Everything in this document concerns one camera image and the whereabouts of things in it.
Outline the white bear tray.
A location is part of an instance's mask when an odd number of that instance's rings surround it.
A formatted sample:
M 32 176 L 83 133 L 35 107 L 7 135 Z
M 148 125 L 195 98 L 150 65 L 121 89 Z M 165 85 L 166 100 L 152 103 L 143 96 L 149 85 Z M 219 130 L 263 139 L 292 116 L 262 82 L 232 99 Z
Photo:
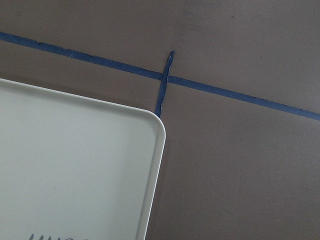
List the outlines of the white bear tray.
M 1 239 L 145 239 L 165 141 L 148 110 L 2 79 Z

